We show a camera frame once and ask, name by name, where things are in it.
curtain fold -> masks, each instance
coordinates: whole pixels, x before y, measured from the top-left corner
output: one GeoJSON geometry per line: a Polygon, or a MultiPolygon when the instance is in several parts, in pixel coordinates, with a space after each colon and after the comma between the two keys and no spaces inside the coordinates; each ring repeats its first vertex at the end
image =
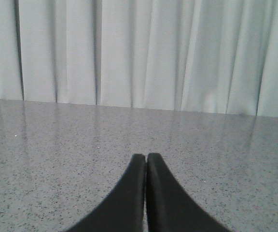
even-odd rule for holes
{"type": "Polygon", "coordinates": [[[278,0],[0,0],[0,98],[278,116],[278,0]]]}

speckled gray surface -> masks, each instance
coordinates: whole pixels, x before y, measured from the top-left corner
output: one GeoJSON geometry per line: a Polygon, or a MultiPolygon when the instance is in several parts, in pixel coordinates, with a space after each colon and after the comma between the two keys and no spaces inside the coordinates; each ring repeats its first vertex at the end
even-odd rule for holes
{"type": "Polygon", "coordinates": [[[68,228],[149,152],[231,230],[278,231],[278,118],[0,101],[0,232],[68,228]]]}

black object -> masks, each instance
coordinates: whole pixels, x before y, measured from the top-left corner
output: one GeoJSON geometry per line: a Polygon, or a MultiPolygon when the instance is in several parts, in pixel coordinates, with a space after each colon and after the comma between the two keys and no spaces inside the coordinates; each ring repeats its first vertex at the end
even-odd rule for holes
{"type": "Polygon", "coordinates": [[[146,198],[149,232],[229,232],[187,195],[157,153],[148,156],[146,198]]]}
{"type": "Polygon", "coordinates": [[[144,184],[145,157],[135,154],[110,194],[67,232],[142,232],[144,184]]]}

white curtain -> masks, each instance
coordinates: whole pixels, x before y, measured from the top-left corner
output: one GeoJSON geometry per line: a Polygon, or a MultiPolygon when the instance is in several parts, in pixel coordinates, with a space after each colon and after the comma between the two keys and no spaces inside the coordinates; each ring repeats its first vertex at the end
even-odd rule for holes
{"type": "Polygon", "coordinates": [[[0,0],[0,98],[278,116],[278,0],[0,0]]]}

granite countertop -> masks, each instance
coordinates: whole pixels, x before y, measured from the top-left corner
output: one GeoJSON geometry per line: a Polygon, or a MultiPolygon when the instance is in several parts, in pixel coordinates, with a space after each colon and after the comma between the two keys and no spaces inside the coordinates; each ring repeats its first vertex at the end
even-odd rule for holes
{"type": "Polygon", "coordinates": [[[65,230],[149,152],[232,231],[278,231],[278,118],[0,100],[0,232],[65,230]]]}

